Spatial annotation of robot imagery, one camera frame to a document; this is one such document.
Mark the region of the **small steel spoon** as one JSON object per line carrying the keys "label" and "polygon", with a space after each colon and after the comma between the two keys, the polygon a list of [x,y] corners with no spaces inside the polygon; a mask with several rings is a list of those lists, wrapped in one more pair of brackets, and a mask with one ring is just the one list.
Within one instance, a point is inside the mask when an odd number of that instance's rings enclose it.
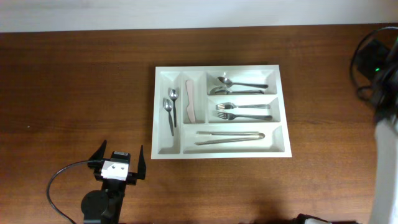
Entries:
{"label": "small steel spoon", "polygon": [[173,119],[172,119],[172,103],[169,99],[164,98],[163,99],[163,107],[168,112],[168,119],[169,119],[169,126],[170,126],[170,133],[172,136],[174,136],[174,124],[173,124]]}
{"label": "small steel spoon", "polygon": [[173,102],[173,113],[174,113],[174,127],[177,127],[177,109],[176,109],[176,100],[178,99],[178,92],[176,89],[171,89],[169,92],[169,98]]}

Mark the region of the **steel fork farther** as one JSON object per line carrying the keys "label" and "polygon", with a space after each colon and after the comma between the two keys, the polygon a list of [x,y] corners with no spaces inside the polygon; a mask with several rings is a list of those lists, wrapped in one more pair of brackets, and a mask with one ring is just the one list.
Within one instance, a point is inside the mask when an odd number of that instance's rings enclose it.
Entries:
{"label": "steel fork farther", "polygon": [[234,120],[236,118],[249,118],[249,119],[260,119],[264,121],[270,121],[273,119],[271,115],[248,115],[248,114],[232,114],[225,112],[217,112],[217,117],[225,120]]}

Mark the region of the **steel fork nearer tray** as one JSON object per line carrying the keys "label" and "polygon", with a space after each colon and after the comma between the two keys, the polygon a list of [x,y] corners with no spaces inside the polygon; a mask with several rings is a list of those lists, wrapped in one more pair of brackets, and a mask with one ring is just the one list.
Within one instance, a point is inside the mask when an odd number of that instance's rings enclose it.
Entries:
{"label": "steel fork nearer tray", "polygon": [[271,106],[268,104],[257,104],[257,105],[236,105],[232,102],[220,103],[215,105],[215,110],[232,110],[235,108],[243,109],[270,109]]}

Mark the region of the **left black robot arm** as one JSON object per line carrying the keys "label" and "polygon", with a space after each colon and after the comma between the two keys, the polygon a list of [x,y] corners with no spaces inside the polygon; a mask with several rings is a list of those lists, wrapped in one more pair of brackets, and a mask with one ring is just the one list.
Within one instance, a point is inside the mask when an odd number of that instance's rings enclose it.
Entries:
{"label": "left black robot arm", "polygon": [[88,192],[81,201],[84,223],[118,223],[128,185],[136,185],[146,177],[144,147],[141,146],[137,172],[130,172],[131,155],[114,151],[109,159],[104,158],[107,141],[90,157],[88,167],[93,170],[99,190]]}

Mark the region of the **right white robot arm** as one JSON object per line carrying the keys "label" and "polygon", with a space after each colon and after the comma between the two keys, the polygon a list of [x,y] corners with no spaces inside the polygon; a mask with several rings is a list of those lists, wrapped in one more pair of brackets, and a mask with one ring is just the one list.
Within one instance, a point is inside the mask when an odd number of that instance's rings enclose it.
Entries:
{"label": "right white robot arm", "polygon": [[370,82],[368,102],[375,108],[376,184],[369,223],[397,223],[397,43],[373,39],[354,60]]}

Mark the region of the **white plastic knife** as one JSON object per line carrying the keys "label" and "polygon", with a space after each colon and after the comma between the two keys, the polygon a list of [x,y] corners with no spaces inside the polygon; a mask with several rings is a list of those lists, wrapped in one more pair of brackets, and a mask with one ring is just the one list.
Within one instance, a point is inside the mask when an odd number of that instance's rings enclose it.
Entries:
{"label": "white plastic knife", "polygon": [[186,81],[186,90],[188,96],[187,114],[188,119],[192,124],[196,123],[195,109],[194,109],[194,96],[193,96],[193,80]]}

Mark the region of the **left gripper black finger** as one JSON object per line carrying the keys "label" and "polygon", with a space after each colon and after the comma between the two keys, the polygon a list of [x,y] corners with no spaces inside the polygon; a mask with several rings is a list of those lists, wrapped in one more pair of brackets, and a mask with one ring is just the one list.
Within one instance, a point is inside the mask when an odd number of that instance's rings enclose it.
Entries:
{"label": "left gripper black finger", "polygon": [[100,147],[89,158],[89,168],[101,168],[104,161],[104,153],[106,150],[107,140],[104,140]]}
{"label": "left gripper black finger", "polygon": [[137,177],[136,179],[144,180],[146,177],[146,162],[144,159],[144,146],[141,146],[139,160],[137,165]]}

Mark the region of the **white plastic cutlery tray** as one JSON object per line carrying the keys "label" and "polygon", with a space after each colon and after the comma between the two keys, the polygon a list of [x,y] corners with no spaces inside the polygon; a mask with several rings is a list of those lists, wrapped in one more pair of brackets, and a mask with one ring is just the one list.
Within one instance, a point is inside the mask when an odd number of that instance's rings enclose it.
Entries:
{"label": "white plastic cutlery tray", "polygon": [[[262,90],[263,95],[210,95],[210,91],[223,87],[216,80],[226,77],[233,82],[266,84],[266,89],[233,85],[231,91]],[[193,80],[193,96],[196,123],[188,119],[188,96],[186,81]],[[170,133],[168,112],[163,99],[169,98],[171,89],[176,89],[177,127],[174,136]],[[215,110],[215,105],[232,102],[236,105],[268,104],[270,109]],[[273,119],[236,118],[225,120],[217,112],[248,115],[271,115]],[[199,135],[197,131],[260,132],[264,139],[197,146],[196,142],[217,139],[250,138],[252,136]],[[210,159],[244,157],[290,157],[291,147],[280,69],[278,65],[157,67],[155,70],[154,115],[152,128],[153,159]]]}

